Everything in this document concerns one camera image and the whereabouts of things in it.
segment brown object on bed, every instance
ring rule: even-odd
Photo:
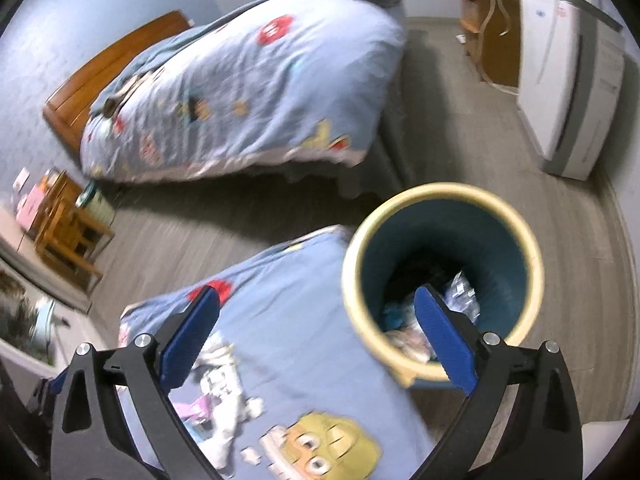
[[[104,49],[47,99],[42,115],[77,159],[89,108],[98,94],[140,52],[188,28],[187,19],[178,10],[160,16]]]

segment metal screw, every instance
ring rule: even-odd
[[[547,341],[545,343],[545,348],[552,354],[557,354],[560,351],[560,347],[555,341]]]
[[[144,348],[151,343],[151,336],[149,334],[140,334],[134,342],[136,346]]]
[[[494,334],[493,332],[487,332],[482,336],[482,339],[489,346],[496,346],[500,343],[500,336],[497,334]]]
[[[89,350],[91,350],[91,345],[89,343],[82,343],[81,345],[78,345],[78,348],[76,348],[76,354],[87,355]]]

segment blue gripper pad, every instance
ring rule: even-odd
[[[454,386],[471,395],[478,383],[474,354],[425,287],[415,291],[415,317]]]
[[[187,380],[191,366],[220,315],[220,300],[214,288],[205,286],[193,301],[196,304],[160,356],[158,378],[165,392],[179,388]]]

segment baseboard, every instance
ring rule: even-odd
[[[640,401],[640,298],[638,295],[636,256],[616,191],[613,189],[609,175],[607,175],[599,162],[596,164],[591,177],[599,199],[604,202],[604,211],[608,213],[609,225],[615,230],[620,251],[627,256],[623,258],[624,261],[621,264],[626,281],[631,284],[629,290],[631,297],[629,299],[634,306],[634,355],[631,363],[631,375],[626,388],[623,413],[620,413],[620,419],[622,419],[633,413]]]

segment bedding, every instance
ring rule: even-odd
[[[399,0],[259,0],[140,54],[97,99],[84,172],[187,180],[361,163],[402,56]]]
[[[200,286],[218,291],[220,318],[169,397],[225,477],[404,480],[433,449],[409,395],[364,348],[342,306],[348,239],[327,228],[123,313],[126,344],[155,333]],[[126,388],[120,399],[142,458],[160,467]]]

